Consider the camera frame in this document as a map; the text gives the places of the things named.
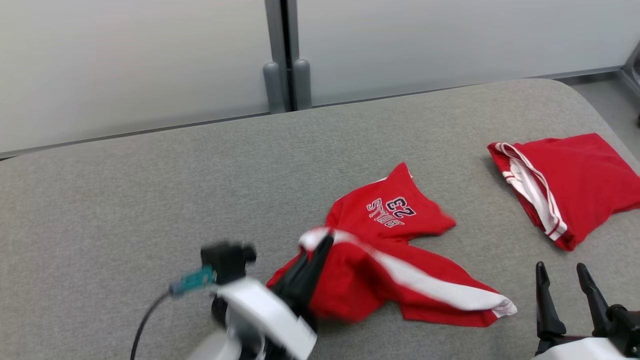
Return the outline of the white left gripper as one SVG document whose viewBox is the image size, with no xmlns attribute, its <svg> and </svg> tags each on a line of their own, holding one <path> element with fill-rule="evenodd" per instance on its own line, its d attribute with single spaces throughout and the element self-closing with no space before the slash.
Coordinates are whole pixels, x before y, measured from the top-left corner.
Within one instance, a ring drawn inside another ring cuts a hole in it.
<svg viewBox="0 0 640 360">
<path fill-rule="evenodd" d="M 251 277 L 215 288 L 227 305 L 224 335 L 233 360 L 266 360 L 268 350 L 281 351 L 286 360 L 310 357 L 317 333 L 306 321 L 314 319 L 310 303 L 333 243 L 334 236 L 325 235 L 313 250 L 301 248 L 272 291 Z"/>
</svg>

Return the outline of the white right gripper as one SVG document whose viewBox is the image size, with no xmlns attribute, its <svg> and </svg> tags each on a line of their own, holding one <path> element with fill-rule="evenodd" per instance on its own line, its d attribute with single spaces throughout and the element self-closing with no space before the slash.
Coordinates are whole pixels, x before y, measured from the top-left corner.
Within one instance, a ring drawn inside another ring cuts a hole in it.
<svg viewBox="0 0 640 360">
<path fill-rule="evenodd" d="M 535 265 L 536 333 L 540 339 L 533 360 L 626 360 L 627 340 L 607 337 L 610 321 L 608 304 L 587 266 L 576 265 L 581 290 L 585 294 L 593 324 L 592 336 L 564 336 L 565 324 L 560 321 L 553 303 L 551 281 L 544 262 Z"/>
</svg>

